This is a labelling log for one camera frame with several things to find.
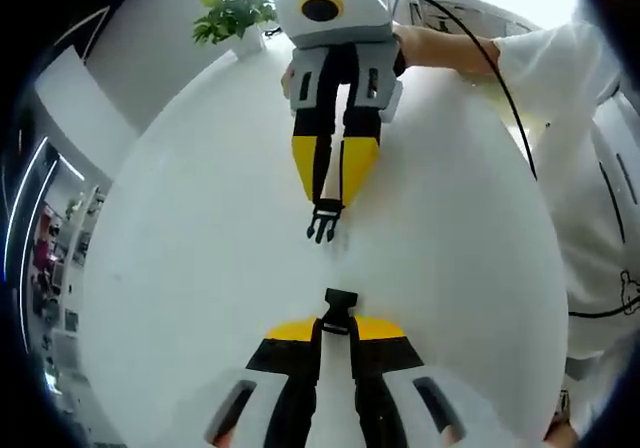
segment person's arm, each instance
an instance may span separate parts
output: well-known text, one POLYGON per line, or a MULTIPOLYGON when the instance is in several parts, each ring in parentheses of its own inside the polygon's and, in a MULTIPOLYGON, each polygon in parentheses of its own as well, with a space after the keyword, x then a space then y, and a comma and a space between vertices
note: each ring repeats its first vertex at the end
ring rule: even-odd
MULTIPOLYGON (((491 75, 484 55, 467 35, 451 35, 430 28, 396 25, 407 66, 451 68, 461 73, 491 75)), ((487 38, 478 37, 491 61, 498 66, 500 50, 487 38)))

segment white sleeve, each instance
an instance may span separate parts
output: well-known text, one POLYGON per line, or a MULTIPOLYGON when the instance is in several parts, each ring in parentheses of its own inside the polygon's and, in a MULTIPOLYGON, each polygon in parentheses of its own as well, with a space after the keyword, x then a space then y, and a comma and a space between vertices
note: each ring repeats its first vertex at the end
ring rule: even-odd
POLYGON ((589 431, 606 408, 637 340, 633 335, 616 343, 602 355, 589 376, 569 390, 570 424, 578 437, 589 431))
POLYGON ((571 23, 553 30, 494 40, 498 65, 517 107, 553 120, 567 110, 590 110, 610 96, 619 62, 595 26, 571 23))

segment white shirt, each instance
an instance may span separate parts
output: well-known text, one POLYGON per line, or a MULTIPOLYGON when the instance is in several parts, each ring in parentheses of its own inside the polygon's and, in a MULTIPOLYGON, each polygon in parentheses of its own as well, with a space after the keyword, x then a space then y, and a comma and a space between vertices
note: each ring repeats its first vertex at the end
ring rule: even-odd
MULTIPOLYGON (((516 106, 550 123, 534 159, 565 261, 569 310, 615 310, 636 294, 629 283, 625 291, 625 247, 591 131, 598 103, 618 84, 619 63, 602 33, 587 23, 495 41, 516 106)), ((638 327, 640 309, 595 320, 570 317, 570 357, 607 352, 576 396, 570 393, 571 423, 579 434, 608 399, 633 346, 624 340, 638 327)))

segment person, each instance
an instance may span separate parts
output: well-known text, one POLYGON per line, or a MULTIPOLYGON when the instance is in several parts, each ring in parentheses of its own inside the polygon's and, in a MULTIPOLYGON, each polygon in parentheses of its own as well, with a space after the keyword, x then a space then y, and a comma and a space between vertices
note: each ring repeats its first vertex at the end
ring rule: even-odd
MULTIPOLYGON (((407 67, 494 75, 466 35, 400 25, 395 33, 407 67)), ((498 67, 518 110, 546 121, 535 161, 565 262, 569 311, 620 308, 621 279, 630 293, 626 298, 623 293, 622 303, 640 294, 640 284, 626 266, 624 241, 591 139, 599 103, 619 85, 616 56, 600 30, 586 22, 478 40, 498 67)), ((293 75, 289 66, 281 80, 287 97, 293 75)), ((569 417, 552 427, 545 440, 549 445, 574 446, 606 405, 633 349, 640 325, 636 308, 600 319, 570 317, 569 360, 588 360, 591 368, 568 389, 569 417)))

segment white tabletop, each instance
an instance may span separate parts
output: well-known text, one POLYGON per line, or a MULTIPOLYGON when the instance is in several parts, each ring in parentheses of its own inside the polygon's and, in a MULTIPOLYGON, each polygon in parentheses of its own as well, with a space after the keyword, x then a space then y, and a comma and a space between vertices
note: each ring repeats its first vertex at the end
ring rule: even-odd
MULTIPOLYGON (((411 69, 380 161, 330 245, 291 156, 286 40, 212 66, 132 150, 87 256, 84 370, 131 448, 207 446, 206 388, 327 287, 396 322, 506 426, 541 439, 560 387, 559 249, 528 166, 455 73, 411 69)), ((346 340, 325 336, 308 446, 364 446, 346 340)))

